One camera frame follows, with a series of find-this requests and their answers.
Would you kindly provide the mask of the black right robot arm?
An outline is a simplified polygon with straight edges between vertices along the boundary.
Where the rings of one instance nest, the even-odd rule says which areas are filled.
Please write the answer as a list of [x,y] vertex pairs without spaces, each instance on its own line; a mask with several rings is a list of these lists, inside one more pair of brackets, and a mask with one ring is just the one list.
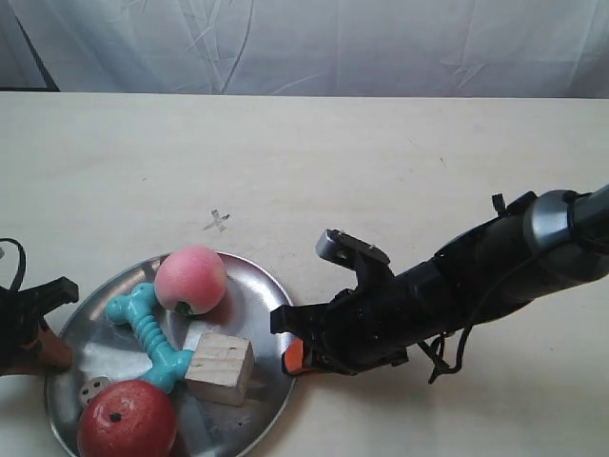
[[492,220],[402,273],[391,270],[379,248],[325,231],[318,256],[352,270],[357,285],[323,304],[271,312],[271,332],[293,336],[283,372],[356,375],[401,365],[417,346],[433,363],[434,377],[454,374],[462,360],[444,360],[449,336],[466,341],[477,325],[607,275],[607,189],[530,191],[512,203],[497,194],[492,203]]

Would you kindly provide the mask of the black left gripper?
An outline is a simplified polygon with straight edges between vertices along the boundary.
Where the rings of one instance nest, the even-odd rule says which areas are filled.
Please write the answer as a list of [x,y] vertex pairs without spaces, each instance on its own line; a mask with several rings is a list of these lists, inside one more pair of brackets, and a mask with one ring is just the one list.
[[70,368],[72,349],[46,315],[78,300],[78,286],[66,277],[20,291],[2,288],[1,374],[46,375]]

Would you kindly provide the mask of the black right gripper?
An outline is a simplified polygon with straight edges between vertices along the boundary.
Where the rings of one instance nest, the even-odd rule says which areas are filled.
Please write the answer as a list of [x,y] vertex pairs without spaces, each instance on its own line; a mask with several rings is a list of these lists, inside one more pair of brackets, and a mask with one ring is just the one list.
[[271,332],[295,337],[283,354],[286,375],[399,366],[413,345],[432,361],[435,376],[462,369],[481,302],[481,267],[473,256],[436,255],[394,274],[358,255],[353,271],[357,286],[331,301],[271,312]]

